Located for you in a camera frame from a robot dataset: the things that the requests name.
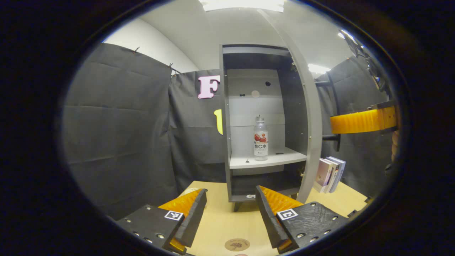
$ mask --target stack of books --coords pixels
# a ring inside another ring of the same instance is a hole
[[[345,161],[332,156],[325,159],[320,158],[313,188],[319,193],[333,193],[340,182],[345,165]]]

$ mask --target black fabric backdrop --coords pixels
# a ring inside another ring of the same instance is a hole
[[[179,192],[194,180],[226,182],[223,136],[213,114],[222,108],[222,96],[218,89],[212,98],[197,98],[198,78],[219,74],[218,69],[205,70],[178,74],[171,79],[169,138]]]
[[[376,89],[363,57],[351,56],[329,71],[339,102],[340,115],[365,111],[367,107],[387,101],[387,95]],[[327,75],[319,81],[328,81]],[[323,135],[331,135],[330,116],[334,101],[329,96],[329,88],[318,87],[323,120]],[[391,163],[392,133],[381,135],[379,131],[350,133],[341,135],[339,152],[334,150],[334,142],[323,141],[321,157],[334,156],[346,161],[341,181],[360,193],[375,197],[386,176],[385,167]]]
[[[175,198],[167,134],[171,69],[101,44],[71,84],[63,111],[67,162],[88,198],[122,218]]]

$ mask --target table surface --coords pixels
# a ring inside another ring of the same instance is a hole
[[[192,247],[187,252],[196,256],[275,256],[267,236],[264,222],[256,202],[242,203],[237,212],[233,212],[234,203],[228,202],[226,183],[193,181],[188,188],[208,189],[207,204]],[[353,210],[361,210],[366,196],[339,183],[333,193],[318,193],[311,189],[306,203],[317,201],[341,216],[347,217]],[[224,247],[226,241],[243,238],[250,242],[250,247],[243,251],[229,251]]]

